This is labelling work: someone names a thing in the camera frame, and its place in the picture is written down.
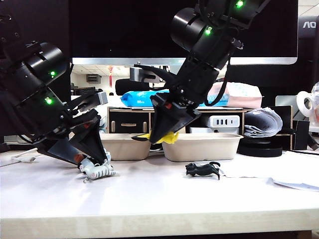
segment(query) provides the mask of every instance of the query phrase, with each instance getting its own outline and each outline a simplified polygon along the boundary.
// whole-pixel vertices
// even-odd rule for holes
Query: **yellow cloth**
[[[178,135],[179,135],[179,132],[177,132],[177,133],[169,132],[167,135],[165,135],[163,138],[161,138],[156,143],[165,142],[168,144],[174,144],[177,141]],[[150,133],[138,135],[138,137],[140,137],[140,138],[147,138],[147,139],[150,139],[150,136],[151,136]]]

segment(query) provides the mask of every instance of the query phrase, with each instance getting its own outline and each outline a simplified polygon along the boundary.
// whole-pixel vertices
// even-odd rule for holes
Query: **pink package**
[[[208,92],[208,95],[217,95],[222,86],[222,82],[217,82]],[[243,107],[257,109],[261,107],[262,95],[257,86],[243,83],[227,82],[224,95],[228,96],[228,107]]]

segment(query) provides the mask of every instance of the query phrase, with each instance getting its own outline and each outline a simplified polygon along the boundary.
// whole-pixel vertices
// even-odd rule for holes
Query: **white paper sheet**
[[[221,172],[230,178],[272,178],[274,183],[301,190],[319,192],[319,157],[290,151],[275,158],[237,154],[221,164]]]

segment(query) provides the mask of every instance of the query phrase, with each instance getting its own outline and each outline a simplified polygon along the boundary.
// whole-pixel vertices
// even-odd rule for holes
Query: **blue package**
[[[162,91],[129,91],[125,93],[121,100],[127,107],[152,107],[150,96],[156,93],[168,93],[169,90]]]
[[[155,95],[157,92],[159,93],[168,93],[169,90],[162,90],[162,91],[129,91],[125,93],[121,100],[124,105],[127,107],[152,107],[152,102],[150,100],[150,96]],[[208,96],[208,102],[211,103],[216,99],[216,95]],[[229,99],[228,94],[224,94],[221,100],[215,104],[214,106],[227,106]]]
[[[208,102],[212,103],[215,99],[216,99],[217,95],[211,95],[208,96]],[[220,101],[215,104],[214,106],[227,106],[228,103],[228,99],[229,99],[229,94],[224,94],[223,97],[220,99]],[[200,104],[199,106],[204,107],[206,106],[205,103]]]

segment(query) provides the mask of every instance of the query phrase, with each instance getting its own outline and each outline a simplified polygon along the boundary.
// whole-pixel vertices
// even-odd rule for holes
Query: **red decoration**
[[[110,76],[109,76],[110,87],[112,87],[112,70],[113,70],[113,66],[108,66],[108,70],[110,72]]]

